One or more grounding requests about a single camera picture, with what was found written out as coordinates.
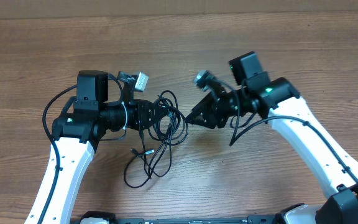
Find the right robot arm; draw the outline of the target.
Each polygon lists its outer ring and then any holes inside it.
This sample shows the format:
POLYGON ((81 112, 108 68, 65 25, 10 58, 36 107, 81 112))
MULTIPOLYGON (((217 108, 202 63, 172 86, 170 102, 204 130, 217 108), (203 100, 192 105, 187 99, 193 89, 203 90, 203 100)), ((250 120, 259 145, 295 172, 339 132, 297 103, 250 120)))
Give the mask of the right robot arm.
POLYGON ((209 70, 199 71, 195 85, 206 96, 186 117, 187 123, 234 130, 231 142, 260 123, 271 125, 297 152, 316 177, 326 201, 299 203, 274 215, 250 215, 246 223, 357 223, 358 162, 328 133, 300 92, 286 79, 271 80, 255 52, 229 62, 239 85, 234 89, 209 70))

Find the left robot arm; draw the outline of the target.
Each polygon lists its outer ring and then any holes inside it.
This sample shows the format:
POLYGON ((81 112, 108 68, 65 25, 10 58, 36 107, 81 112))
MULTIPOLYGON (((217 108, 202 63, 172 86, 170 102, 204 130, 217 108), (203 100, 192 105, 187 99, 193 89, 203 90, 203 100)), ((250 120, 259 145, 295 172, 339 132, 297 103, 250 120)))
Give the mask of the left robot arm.
POLYGON ((76 95, 45 130, 50 157, 26 223, 69 223, 83 176, 106 132, 143 131, 168 115, 163 106, 134 99, 148 79, 142 72, 79 72, 76 95))

